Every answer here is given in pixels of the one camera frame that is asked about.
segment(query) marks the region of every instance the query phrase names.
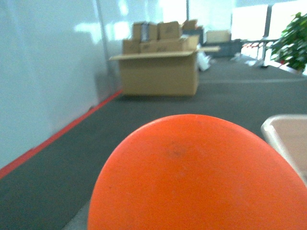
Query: green leaves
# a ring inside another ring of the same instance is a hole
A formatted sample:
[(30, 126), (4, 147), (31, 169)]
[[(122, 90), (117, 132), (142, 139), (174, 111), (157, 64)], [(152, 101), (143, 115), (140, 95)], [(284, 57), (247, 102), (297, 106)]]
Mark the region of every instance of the green leaves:
[(307, 14), (298, 12), (272, 46), (272, 58), (303, 70), (307, 64)]

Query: railing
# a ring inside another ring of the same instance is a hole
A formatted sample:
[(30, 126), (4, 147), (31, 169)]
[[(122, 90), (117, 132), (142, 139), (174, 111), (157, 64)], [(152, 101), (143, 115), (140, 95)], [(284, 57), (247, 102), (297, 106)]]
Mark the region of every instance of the railing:
[(271, 45), (277, 39), (244, 40), (241, 53), (255, 59), (271, 60)]

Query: orange stool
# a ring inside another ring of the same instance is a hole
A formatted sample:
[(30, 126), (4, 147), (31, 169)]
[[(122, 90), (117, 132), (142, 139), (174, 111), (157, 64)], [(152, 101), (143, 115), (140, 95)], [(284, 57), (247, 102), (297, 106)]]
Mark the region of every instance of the orange stool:
[(307, 230), (307, 188), (233, 123), (175, 115), (124, 139), (92, 195), (89, 230)]

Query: red floor trim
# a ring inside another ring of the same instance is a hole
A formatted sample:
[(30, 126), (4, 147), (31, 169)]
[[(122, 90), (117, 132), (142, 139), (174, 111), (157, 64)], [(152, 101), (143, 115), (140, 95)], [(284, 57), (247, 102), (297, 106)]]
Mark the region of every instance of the red floor trim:
[(101, 102), (99, 105), (97, 105), (96, 107), (94, 107), (93, 109), (89, 110), (87, 113), (83, 114), (82, 116), (80, 116), (79, 118), (75, 119), (73, 122), (71, 122), (70, 124), (68, 124), (66, 127), (64, 127), (62, 130), (60, 130), (59, 132), (57, 132), (56, 134), (52, 135), (49, 139), (45, 140), (43, 143), (41, 143), (39, 146), (36, 146), (32, 149), (30, 149), (28, 152), (24, 153), (23, 155), (21, 155), (20, 157), (18, 157), (17, 159), (15, 159), (14, 161), (12, 161), (11, 163), (9, 163), (8, 165), (4, 166), (2, 169), (0, 169), (0, 179), (2, 179), (4, 176), (6, 176), (7, 174), (9, 174), (11, 171), (13, 171), (14, 169), (16, 169), (18, 166), (20, 166), (21, 164), (25, 163), (27, 160), (29, 160), (31, 157), (33, 157), (34, 155), (36, 155), (37, 153), (39, 153), (42, 149), (44, 149), (45, 147), (47, 147), (48, 145), (50, 145), (53, 141), (55, 141), (56, 139), (58, 139), (59, 137), (61, 137), (63, 134), (67, 133), (69, 130), (71, 130), (73, 127), (75, 127), (77, 124), (79, 124), (80, 122), (82, 122), (85, 118), (87, 118), (88, 116), (90, 116), (91, 114), (93, 114), (95, 111), (97, 111), (98, 109), (100, 109), (102, 106), (104, 106), (106, 103), (110, 102), (111, 100), (113, 100), (115, 97), (117, 97), (120, 93), (122, 92), (122, 90), (118, 91), (117, 93), (113, 94), (112, 96), (110, 96), (109, 98), (107, 98), (106, 100), (104, 100), (103, 102)]

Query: window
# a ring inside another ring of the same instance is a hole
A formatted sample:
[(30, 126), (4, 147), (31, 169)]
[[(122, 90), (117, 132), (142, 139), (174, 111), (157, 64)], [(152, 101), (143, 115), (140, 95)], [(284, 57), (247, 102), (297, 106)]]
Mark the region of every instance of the window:
[(305, 0), (276, 3), (272, 7), (271, 23), (269, 37), (278, 39), (282, 31), (294, 18), (293, 15), (301, 12), (307, 13), (307, 4)]
[(232, 40), (259, 40), (264, 35), (268, 5), (234, 8), (232, 16)]

